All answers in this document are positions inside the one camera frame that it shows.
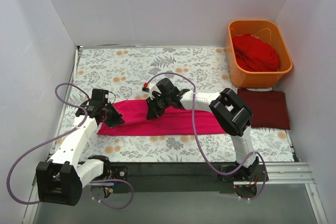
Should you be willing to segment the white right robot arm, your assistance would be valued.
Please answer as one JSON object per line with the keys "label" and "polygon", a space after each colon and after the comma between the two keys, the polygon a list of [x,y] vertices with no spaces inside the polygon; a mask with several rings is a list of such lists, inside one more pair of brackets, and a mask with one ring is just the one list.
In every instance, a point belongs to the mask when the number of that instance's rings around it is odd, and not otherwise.
{"label": "white right robot arm", "polygon": [[167,108],[190,110],[193,133],[198,134],[195,112],[209,112],[215,117],[215,125],[230,135],[235,150],[235,169],[231,172],[214,172],[231,179],[251,180],[257,174],[258,155],[251,140],[252,110],[232,89],[221,92],[197,92],[196,87],[179,89],[170,79],[164,78],[156,84],[145,83],[142,90],[149,94],[146,99],[148,120],[161,117]]}

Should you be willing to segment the pink t shirt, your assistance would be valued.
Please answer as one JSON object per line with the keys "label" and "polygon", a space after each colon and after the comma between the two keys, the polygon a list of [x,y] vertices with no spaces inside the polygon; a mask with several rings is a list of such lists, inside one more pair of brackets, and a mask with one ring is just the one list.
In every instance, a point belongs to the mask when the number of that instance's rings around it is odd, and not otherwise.
{"label": "pink t shirt", "polygon": [[124,123],[116,127],[102,124],[98,135],[103,136],[167,136],[193,135],[192,111],[169,107],[164,114],[147,120],[148,107],[145,100],[125,100],[114,104],[122,114]]}

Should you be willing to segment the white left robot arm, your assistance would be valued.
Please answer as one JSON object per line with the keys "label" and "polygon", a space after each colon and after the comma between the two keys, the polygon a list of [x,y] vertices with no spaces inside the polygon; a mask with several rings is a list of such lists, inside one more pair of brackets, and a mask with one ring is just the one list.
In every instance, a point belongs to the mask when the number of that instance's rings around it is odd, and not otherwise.
{"label": "white left robot arm", "polygon": [[106,182],[112,170],[106,156],[90,156],[79,163],[81,153],[98,126],[105,123],[115,127],[124,123],[122,115],[109,101],[110,91],[93,89],[91,97],[76,111],[72,130],[58,150],[46,162],[36,167],[39,200],[74,206],[82,190],[97,178]]}

